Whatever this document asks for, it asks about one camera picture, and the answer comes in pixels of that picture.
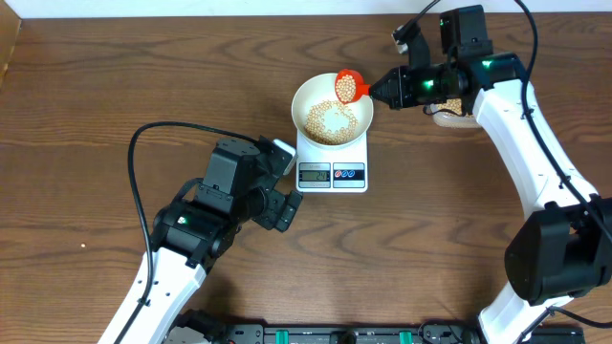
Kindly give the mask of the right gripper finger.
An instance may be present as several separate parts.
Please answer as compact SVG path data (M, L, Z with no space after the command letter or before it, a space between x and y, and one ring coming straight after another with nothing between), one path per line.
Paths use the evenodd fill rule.
M397 89L397 70L391 69L379 80L370 86L371 91L396 90Z
M394 96L387 88L370 88L369 95L384 104L389 108L394 107Z

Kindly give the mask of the red plastic measuring scoop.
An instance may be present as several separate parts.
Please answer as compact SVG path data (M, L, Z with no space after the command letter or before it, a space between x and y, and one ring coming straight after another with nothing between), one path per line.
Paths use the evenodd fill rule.
M335 80L335 93L343 104L359 101L369 95L370 86L364 82L363 76L350 69L338 72Z

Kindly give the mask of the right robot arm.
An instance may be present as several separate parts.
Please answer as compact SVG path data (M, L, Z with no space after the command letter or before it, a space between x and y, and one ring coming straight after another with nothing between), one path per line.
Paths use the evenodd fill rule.
M521 343L549 316L611 279L611 202L582 177L537 104L532 66L496 53L481 6L440 16L446 61L431 61L416 20L392 36L405 65L369 90L391 109L459 99L508 169L525 222L508 245L504 289L478 317L489 343Z

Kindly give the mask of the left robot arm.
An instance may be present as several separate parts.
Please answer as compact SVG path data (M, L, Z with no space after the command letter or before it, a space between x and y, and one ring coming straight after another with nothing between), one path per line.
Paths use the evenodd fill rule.
M152 251L143 256L101 342L163 342L244 223L286 231L302 195L284 195L274 187L295 160L295 149L282 140L218 140L205 176L186 182L156 215L149 238Z

